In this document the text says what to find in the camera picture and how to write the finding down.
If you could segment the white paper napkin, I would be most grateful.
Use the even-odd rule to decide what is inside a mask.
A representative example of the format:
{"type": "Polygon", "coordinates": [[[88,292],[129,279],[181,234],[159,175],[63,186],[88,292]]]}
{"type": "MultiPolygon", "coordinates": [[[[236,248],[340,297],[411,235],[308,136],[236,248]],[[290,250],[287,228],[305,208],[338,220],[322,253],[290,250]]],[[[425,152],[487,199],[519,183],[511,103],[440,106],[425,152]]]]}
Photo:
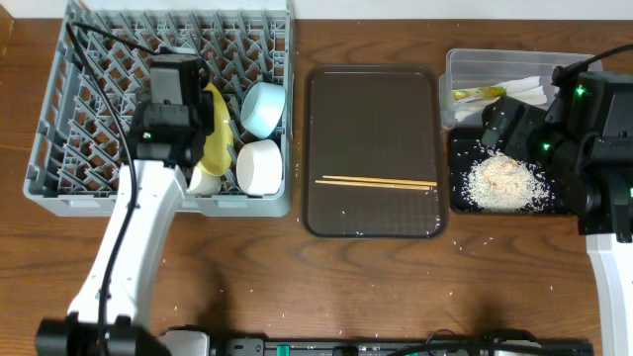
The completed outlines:
{"type": "MultiPolygon", "coordinates": [[[[540,84],[540,76],[509,80],[492,86],[502,86],[506,89],[506,94],[503,96],[509,96],[530,105],[539,106],[548,101],[545,89],[540,84]]],[[[495,102],[500,97],[470,103],[457,103],[453,99],[457,105],[455,110],[455,120],[462,122],[476,113],[481,113],[487,105],[495,102]]]]}

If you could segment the green orange snack wrapper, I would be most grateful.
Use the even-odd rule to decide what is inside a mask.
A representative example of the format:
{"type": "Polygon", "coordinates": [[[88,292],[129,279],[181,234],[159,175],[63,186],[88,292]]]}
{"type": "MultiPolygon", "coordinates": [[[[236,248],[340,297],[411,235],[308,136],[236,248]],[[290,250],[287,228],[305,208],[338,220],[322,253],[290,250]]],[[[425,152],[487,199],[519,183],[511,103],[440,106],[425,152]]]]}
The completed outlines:
{"type": "Polygon", "coordinates": [[[470,103],[491,100],[506,94],[502,86],[476,87],[452,91],[452,97],[457,103],[470,103]]]}

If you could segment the yellow plate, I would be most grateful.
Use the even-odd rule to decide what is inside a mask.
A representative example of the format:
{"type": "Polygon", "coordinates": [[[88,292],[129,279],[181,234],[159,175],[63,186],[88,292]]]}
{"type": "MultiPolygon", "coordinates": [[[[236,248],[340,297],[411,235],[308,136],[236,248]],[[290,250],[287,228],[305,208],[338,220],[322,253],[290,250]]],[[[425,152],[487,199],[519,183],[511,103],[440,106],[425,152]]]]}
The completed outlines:
{"type": "Polygon", "coordinates": [[[213,84],[208,84],[203,92],[211,93],[213,97],[214,132],[206,138],[204,155],[197,167],[209,175],[222,176],[232,164],[228,152],[228,148],[233,147],[230,114],[222,94],[213,84]]]}

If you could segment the white paper cup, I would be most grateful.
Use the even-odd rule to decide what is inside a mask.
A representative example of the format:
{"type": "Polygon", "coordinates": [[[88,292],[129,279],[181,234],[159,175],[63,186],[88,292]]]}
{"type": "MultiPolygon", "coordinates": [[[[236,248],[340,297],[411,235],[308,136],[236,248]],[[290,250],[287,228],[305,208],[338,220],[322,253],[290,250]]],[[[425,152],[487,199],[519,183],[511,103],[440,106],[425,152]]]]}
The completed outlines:
{"type": "Polygon", "coordinates": [[[222,179],[204,171],[199,166],[193,169],[187,193],[191,195],[210,196],[217,194],[222,188],[222,179]]]}

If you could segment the light blue bowl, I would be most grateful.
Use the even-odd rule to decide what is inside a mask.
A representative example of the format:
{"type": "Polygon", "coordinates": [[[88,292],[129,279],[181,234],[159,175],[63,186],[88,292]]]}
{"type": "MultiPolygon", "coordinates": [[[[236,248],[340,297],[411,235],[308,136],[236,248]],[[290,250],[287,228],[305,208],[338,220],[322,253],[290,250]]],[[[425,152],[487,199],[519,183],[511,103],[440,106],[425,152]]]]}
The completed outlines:
{"type": "Polygon", "coordinates": [[[242,126],[259,139],[267,138],[278,125],[286,102],[283,86],[256,83],[247,93],[240,111],[242,126]]]}

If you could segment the pink white bowl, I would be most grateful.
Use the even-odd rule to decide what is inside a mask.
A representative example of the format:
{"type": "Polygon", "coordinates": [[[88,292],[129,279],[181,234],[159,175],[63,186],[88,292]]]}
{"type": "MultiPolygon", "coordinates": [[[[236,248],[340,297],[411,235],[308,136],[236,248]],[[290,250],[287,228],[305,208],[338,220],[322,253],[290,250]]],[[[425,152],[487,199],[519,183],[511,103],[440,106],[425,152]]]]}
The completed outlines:
{"type": "Polygon", "coordinates": [[[283,176],[281,151],[271,139],[246,144],[239,152],[236,178],[239,188],[250,196],[278,192],[283,176]]]}

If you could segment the wooden chopstick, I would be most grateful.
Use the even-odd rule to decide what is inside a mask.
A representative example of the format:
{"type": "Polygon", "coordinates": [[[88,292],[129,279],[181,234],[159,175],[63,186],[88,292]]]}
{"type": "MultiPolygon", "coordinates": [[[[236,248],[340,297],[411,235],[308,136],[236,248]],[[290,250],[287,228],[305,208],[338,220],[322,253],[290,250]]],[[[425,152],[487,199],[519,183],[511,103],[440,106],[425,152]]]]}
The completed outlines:
{"type": "Polygon", "coordinates": [[[401,185],[416,185],[416,186],[429,186],[429,187],[436,187],[438,185],[438,183],[435,181],[390,179],[390,178],[376,178],[376,177],[323,175],[322,178],[341,180],[341,181],[351,181],[351,182],[401,184],[401,185]]]}
{"type": "Polygon", "coordinates": [[[431,187],[424,185],[402,185],[392,183],[371,183],[371,182],[352,182],[352,181],[330,181],[330,180],[315,180],[315,183],[321,185],[332,186],[346,186],[346,187],[364,187],[364,188],[381,188],[381,189],[395,189],[395,190],[415,190],[415,191],[429,191],[431,187]]]}

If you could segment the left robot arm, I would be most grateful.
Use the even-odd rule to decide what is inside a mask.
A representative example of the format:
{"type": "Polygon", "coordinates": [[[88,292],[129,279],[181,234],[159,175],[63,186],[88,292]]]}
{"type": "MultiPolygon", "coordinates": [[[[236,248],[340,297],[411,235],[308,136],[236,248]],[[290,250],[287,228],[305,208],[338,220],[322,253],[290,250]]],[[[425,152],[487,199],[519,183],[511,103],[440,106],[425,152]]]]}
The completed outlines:
{"type": "Polygon", "coordinates": [[[185,170],[204,155],[214,130],[213,95],[202,60],[160,54],[150,65],[150,94],[135,109],[123,141],[114,210],[95,262],[66,318],[45,318],[36,334],[40,355],[172,355],[148,330],[159,259],[186,196],[185,170]]]}

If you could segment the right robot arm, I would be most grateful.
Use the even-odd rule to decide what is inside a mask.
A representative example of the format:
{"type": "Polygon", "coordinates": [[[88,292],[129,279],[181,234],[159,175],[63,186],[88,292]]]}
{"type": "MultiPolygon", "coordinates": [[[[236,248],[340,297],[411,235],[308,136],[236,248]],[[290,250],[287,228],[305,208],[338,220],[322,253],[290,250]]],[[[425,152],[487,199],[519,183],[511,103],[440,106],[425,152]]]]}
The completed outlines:
{"type": "Polygon", "coordinates": [[[586,239],[602,352],[632,353],[632,78],[558,68],[546,109],[503,96],[483,112],[482,143],[543,168],[565,190],[586,239]]]}

